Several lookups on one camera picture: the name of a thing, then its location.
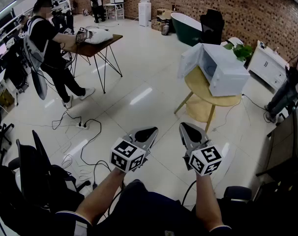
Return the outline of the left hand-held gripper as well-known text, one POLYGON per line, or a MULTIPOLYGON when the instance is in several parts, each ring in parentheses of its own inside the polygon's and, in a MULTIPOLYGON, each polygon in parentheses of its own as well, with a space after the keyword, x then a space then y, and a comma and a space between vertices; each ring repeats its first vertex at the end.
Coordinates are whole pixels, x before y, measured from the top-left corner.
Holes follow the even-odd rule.
POLYGON ((157 135, 158 128, 148 126, 119 137, 111 147, 111 164, 125 173, 142 166, 157 135))

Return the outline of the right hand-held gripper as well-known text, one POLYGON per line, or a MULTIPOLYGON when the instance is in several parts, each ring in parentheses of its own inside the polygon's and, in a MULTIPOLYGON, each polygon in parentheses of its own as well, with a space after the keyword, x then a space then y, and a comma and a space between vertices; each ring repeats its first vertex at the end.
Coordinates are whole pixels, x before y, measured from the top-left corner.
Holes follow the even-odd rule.
POLYGON ((183 157, 187 169, 198 175, 211 175, 222 162, 222 152, 212 140, 208 140, 205 131, 189 122, 181 122, 179 132, 182 144, 186 148, 183 157))

